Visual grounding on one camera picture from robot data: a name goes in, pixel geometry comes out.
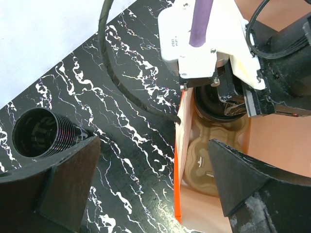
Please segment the single black lid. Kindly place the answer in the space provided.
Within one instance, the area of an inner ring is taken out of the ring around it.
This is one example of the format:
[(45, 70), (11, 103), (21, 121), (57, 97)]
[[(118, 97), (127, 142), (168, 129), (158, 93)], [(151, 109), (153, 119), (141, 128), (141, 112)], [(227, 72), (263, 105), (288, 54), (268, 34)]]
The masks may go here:
[(203, 119), (218, 123), (228, 123), (235, 121), (246, 114), (244, 111), (232, 116), (225, 115), (225, 103), (219, 100), (216, 87), (210, 85), (195, 87), (193, 96), (196, 111)]

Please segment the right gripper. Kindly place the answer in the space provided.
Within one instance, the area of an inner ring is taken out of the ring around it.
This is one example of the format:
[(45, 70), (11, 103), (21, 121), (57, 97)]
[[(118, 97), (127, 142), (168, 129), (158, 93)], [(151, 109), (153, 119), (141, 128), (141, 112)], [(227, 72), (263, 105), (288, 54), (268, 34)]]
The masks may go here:
[(218, 98), (225, 103), (225, 115), (246, 112), (249, 117), (270, 114), (305, 117), (311, 114), (311, 16), (277, 32), (255, 21), (251, 28), (257, 50), (273, 54), (284, 51), (277, 59), (260, 58), (258, 78), (263, 90), (253, 89), (233, 74), (230, 60), (215, 70), (210, 78), (183, 79), (183, 88), (204, 85), (216, 87)]

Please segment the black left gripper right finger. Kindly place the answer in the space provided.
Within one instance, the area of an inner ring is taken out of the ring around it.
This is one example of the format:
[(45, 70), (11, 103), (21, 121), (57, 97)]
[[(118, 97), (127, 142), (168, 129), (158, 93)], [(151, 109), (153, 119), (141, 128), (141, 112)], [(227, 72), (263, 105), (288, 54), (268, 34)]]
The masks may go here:
[(311, 179), (212, 139), (208, 153), (223, 210), (234, 233), (309, 233)]

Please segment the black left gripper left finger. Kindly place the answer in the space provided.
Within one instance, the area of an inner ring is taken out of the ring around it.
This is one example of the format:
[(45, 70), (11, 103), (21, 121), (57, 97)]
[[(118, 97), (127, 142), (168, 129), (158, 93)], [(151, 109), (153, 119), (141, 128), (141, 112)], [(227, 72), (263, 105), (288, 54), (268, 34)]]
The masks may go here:
[(0, 175), (2, 233), (77, 233), (100, 155), (99, 137)]

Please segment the brown pulp cup carrier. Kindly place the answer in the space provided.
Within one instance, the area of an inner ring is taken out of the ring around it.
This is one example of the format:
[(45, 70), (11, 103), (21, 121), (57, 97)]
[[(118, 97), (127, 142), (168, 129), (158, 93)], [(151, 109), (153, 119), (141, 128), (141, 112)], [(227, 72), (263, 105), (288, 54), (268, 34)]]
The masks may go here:
[(214, 171), (208, 153), (208, 142), (217, 139), (227, 145), (244, 151), (244, 134), (249, 118), (243, 116), (228, 123), (212, 122), (195, 114), (192, 118), (190, 144), (184, 167), (183, 179), (195, 191), (218, 197)]

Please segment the orange paper bag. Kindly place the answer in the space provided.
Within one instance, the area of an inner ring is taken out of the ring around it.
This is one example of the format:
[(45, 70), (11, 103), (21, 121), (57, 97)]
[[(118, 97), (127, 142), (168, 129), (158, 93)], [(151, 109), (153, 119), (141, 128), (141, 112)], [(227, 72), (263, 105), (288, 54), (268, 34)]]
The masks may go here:
[[(204, 92), (206, 118), (311, 114), (311, 16), (269, 33), (258, 15), (245, 20), (232, 0), (189, 0), (172, 6), (180, 86)], [(223, 214), (235, 233), (308, 233), (311, 180), (272, 167), (212, 139), (211, 165)]]

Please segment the stack of black cups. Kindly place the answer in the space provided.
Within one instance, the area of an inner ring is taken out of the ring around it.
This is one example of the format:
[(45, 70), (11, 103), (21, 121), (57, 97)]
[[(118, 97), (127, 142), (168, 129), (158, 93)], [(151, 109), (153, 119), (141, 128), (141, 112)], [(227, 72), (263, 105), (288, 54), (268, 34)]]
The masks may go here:
[(12, 131), (16, 151), (28, 158), (45, 158), (89, 138), (89, 133), (68, 117), (46, 108), (22, 114)]

